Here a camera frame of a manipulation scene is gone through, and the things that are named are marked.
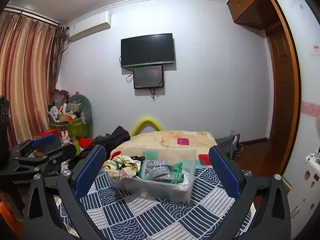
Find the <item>television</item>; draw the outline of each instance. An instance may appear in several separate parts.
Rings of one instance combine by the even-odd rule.
[[[174,63],[172,33],[121,40],[121,67]]]
[[[164,86],[163,67],[145,66],[133,68],[133,87],[142,88],[162,88]]]

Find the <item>blue patterned tablecloth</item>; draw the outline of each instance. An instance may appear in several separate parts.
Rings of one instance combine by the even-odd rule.
[[[207,240],[235,200],[228,197],[212,168],[196,169],[190,204],[112,187],[102,168],[80,202],[109,240]],[[62,203],[58,210],[72,227]],[[238,235],[247,230],[252,216],[249,211]]]

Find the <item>air conditioner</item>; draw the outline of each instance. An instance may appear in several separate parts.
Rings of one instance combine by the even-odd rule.
[[[70,26],[69,38],[71,42],[77,41],[91,34],[111,28],[111,14],[104,11],[90,16]]]

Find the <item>screw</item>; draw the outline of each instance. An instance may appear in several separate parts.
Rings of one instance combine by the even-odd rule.
[[[69,176],[70,174],[71,174],[71,170],[65,170],[62,173],[62,175],[65,176],[65,177]]]
[[[252,171],[244,170],[244,174],[245,174],[245,176],[247,176],[247,177],[251,177],[251,176],[252,176]]]
[[[34,178],[35,180],[40,179],[40,177],[41,177],[41,174],[40,174],[40,173],[37,173],[36,175],[33,176],[33,178]]]
[[[275,179],[276,180],[281,180],[281,176],[279,174],[275,174]]]

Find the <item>yellow foam tube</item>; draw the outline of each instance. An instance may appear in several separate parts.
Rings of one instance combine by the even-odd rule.
[[[139,122],[137,122],[137,124],[135,125],[135,127],[133,128],[133,131],[131,133],[131,136],[135,136],[139,133],[142,125],[144,125],[145,123],[151,123],[157,131],[163,131],[163,128],[161,127],[161,125],[159,125],[159,123],[154,120],[151,117],[145,117],[139,120]]]

